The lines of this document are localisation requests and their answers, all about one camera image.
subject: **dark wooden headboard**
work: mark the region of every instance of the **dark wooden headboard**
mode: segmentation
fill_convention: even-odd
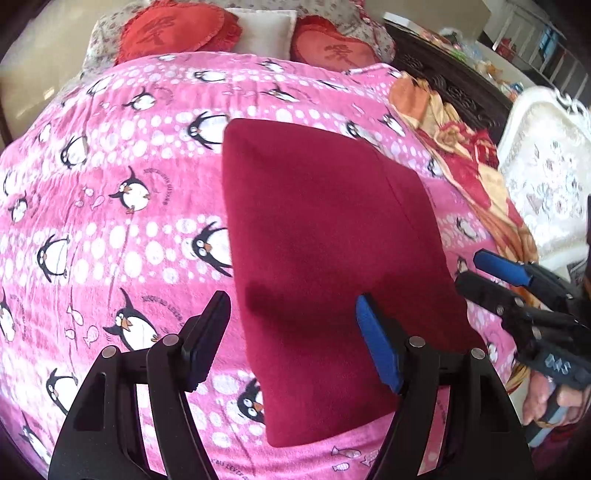
[[[415,78],[426,79],[474,129],[486,128],[498,144],[513,103],[467,65],[403,28],[386,25],[396,42],[392,65]]]
[[[30,20],[35,18],[51,0],[0,0],[0,60],[4,58],[10,45],[25,30]],[[0,103],[0,136],[4,145],[12,142],[4,110]]]

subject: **red cloth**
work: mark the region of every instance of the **red cloth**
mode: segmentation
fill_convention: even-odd
[[[363,141],[267,120],[230,122],[222,155],[246,353],[270,445],[316,442],[395,410],[356,323],[364,292],[436,348],[484,348],[414,171]]]

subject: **red heart-shaped pillow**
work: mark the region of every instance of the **red heart-shaped pillow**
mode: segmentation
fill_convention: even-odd
[[[367,67],[380,61],[373,48],[358,38],[345,37],[327,25],[305,24],[294,34],[295,61],[334,72]]]
[[[216,5],[155,2],[127,22],[116,63],[197,51],[222,29],[224,20],[225,10]]]

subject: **pink blanket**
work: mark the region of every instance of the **pink blanket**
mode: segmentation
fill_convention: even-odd
[[[40,472],[102,348],[150,347],[226,290],[232,319],[207,381],[189,395],[220,479],[365,477],[391,416],[302,447],[265,442],[264,401],[246,362],[232,281],[220,149],[237,117],[370,142],[421,176],[453,275],[494,245],[387,106],[398,76],[384,64],[338,74],[253,55],[146,57],[54,102],[7,148],[0,159],[0,420]],[[467,318],[506,380],[511,338],[481,309],[469,305]],[[148,458],[162,472],[145,388],[139,407]],[[445,391],[438,410],[422,471],[439,455]]]

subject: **cartoon penguin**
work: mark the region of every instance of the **cartoon penguin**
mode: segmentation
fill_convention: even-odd
[[[208,150],[213,150],[211,145],[222,144],[223,132],[229,120],[225,113],[214,115],[206,110],[193,120],[193,123],[187,128],[187,133]]]
[[[257,65],[260,65],[261,67],[265,67],[267,70],[270,70],[274,73],[283,73],[284,69],[281,65],[279,65],[278,63],[275,63],[272,60],[266,59],[263,60],[262,62],[258,63]]]
[[[206,83],[221,83],[226,80],[226,74],[213,70],[198,70],[193,73],[193,78]]]
[[[238,397],[238,410],[250,420],[265,423],[265,407],[262,402],[261,386],[256,378],[246,386]]]
[[[109,75],[108,77],[98,80],[92,87],[88,89],[86,94],[95,96],[97,93],[103,92],[111,82],[112,78],[113,75]]]
[[[119,185],[119,191],[109,195],[112,199],[119,199],[121,205],[126,208],[126,213],[139,212],[148,206],[150,201],[150,192],[145,183],[135,176],[134,169],[131,167],[131,177]]]
[[[381,120],[379,120],[379,122],[381,124],[386,125],[391,130],[394,130],[401,137],[406,137],[406,133],[404,133],[404,130],[402,129],[401,125],[392,116],[392,114],[390,112],[386,112],[386,114],[382,117]]]
[[[457,277],[460,273],[464,273],[467,271],[468,271],[468,262],[466,262],[466,259],[464,257],[458,256],[455,276]]]
[[[146,92],[146,88],[142,87],[142,92],[139,95],[133,97],[128,103],[124,104],[123,106],[130,106],[133,110],[137,112],[142,112],[144,110],[148,110],[156,105],[156,98],[148,92]]]
[[[45,388],[52,402],[64,415],[68,415],[78,393],[78,379],[74,374],[58,377],[56,372],[57,368],[54,368],[45,382]]]
[[[14,319],[12,318],[12,312],[10,311],[10,307],[8,303],[6,303],[6,292],[4,292],[4,287],[2,287],[2,301],[0,302],[0,330],[4,334],[4,338],[8,342],[12,342],[14,340],[15,330],[14,330]]]
[[[347,129],[347,133],[351,137],[365,140],[379,150],[378,141],[365,128],[352,122],[351,120],[347,121],[345,127]]]
[[[41,129],[37,139],[39,140],[39,143],[47,143],[50,135],[51,135],[51,124],[47,124],[46,126],[44,126]]]
[[[344,86],[344,85],[340,85],[338,83],[334,83],[334,82],[330,82],[328,80],[317,80],[318,83],[321,83],[322,85],[326,85],[328,88],[332,88],[333,90],[336,90],[338,92],[348,92],[349,89]]]
[[[25,418],[25,424],[22,426],[22,433],[20,434],[21,438],[31,445],[41,460],[49,465],[51,463],[50,453],[47,451],[39,437],[33,432],[33,430],[31,430],[25,414],[22,414],[22,416]]]
[[[43,270],[45,278],[51,283],[51,276],[67,278],[66,262],[68,259],[68,245],[70,244],[70,237],[60,240],[51,240],[55,237],[53,234],[49,237],[45,245],[43,245],[37,252],[37,264]]]
[[[427,163],[427,170],[429,171],[432,177],[443,176],[443,171],[441,170],[439,163],[437,163],[437,160],[435,160],[435,158],[433,157],[431,157],[431,159]]]
[[[201,233],[193,239],[191,247],[198,258],[210,264],[222,275],[232,278],[224,270],[224,268],[232,268],[228,229],[211,228],[215,223],[212,222],[201,230]]]
[[[478,240],[478,233],[472,228],[470,222],[465,218],[456,218],[456,228],[466,235],[470,240]]]
[[[25,216],[27,209],[28,209],[28,203],[27,203],[27,196],[25,195],[23,197],[20,197],[14,203],[14,207],[10,207],[8,209],[8,211],[10,212],[10,216],[12,218],[13,223],[20,222],[23,219],[23,217]]]
[[[134,308],[127,292],[122,288],[120,290],[125,297],[125,307],[115,314],[115,325],[103,327],[103,330],[120,337],[130,351],[150,348],[158,341],[154,326],[143,313]]]
[[[294,97],[293,95],[290,95],[287,92],[283,92],[278,84],[275,84],[275,88],[273,88],[272,90],[269,90],[268,92],[263,92],[263,93],[266,93],[267,95],[271,95],[272,97],[278,98],[279,100],[283,100],[284,102],[289,102],[289,103],[299,102],[299,100],[296,97]]]
[[[71,170],[88,160],[88,139],[85,135],[72,137],[60,153],[61,162]]]

